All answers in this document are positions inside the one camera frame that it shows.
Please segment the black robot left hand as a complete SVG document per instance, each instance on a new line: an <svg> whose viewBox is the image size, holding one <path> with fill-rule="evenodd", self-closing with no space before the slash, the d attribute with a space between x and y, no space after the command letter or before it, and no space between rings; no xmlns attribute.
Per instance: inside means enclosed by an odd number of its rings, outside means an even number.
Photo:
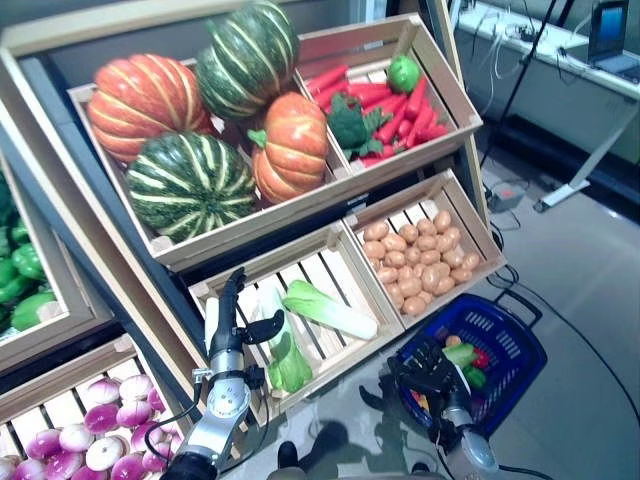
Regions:
<svg viewBox="0 0 640 480"><path fill-rule="evenodd" d="M245 280L244 268L237 268L227 279L218 297L218 306L214 308L214 312L218 314L218 323L209 343L209 359L223 351L242 353L244 345L271 340L284 325L284 311L277 309L269 318L250 323L246 327L237 326L237 302L239 293L244 289Z"/></svg>

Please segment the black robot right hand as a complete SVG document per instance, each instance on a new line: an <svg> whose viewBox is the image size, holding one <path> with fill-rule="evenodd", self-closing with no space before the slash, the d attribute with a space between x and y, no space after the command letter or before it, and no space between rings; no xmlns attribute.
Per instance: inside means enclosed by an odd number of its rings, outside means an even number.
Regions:
<svg viewBox="0 0 640 480"><path fill-rule="evenodd" d="M399 397L421 425L440 425L444 412L459 408L471 414L471 395L461 370L430 338L410 340L387 359Z"/></svg>

